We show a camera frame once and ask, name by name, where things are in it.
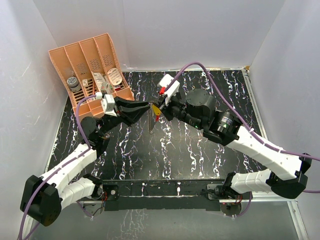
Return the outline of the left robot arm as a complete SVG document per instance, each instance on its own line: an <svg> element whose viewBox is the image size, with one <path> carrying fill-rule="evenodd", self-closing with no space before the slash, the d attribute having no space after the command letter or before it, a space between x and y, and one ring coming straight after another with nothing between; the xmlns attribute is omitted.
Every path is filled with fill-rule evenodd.
<svg viewBox="0 0 320 240"><path fill-rule="evenodd" d="M103 195L104 188L97 177L87 174L75 183L71 181L106 151L110 130L122 123L130 127L150 109L147 101L127 100L100 92L95 97L100 100L102 117L79 119L79 112L75 112L82 142L54 168L41 176L32 175L25 182L20 210L45 227L70 204L86 197L97 200Z"/></svg>

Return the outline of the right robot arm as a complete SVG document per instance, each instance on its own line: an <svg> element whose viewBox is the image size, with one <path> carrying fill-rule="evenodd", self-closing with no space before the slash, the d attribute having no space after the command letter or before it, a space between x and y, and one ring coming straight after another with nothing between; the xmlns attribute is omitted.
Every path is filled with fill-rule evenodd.
<svg viewBox="0 0 320 240"><path fill-rule="evenodd" d="M308 177L305 173L311 166L310 158L268 148L268 142L260 136L254 138L238 117L217 110L215 98L207 91L191 90L182 100L177 90L161 87L154 105L167 120L176 118L200 130L209 141L239 151L266 168L250 173L230 172L223 184L208 190L208 194L233 199L248 192L273 192L295 199L306 189Z"/></svg>

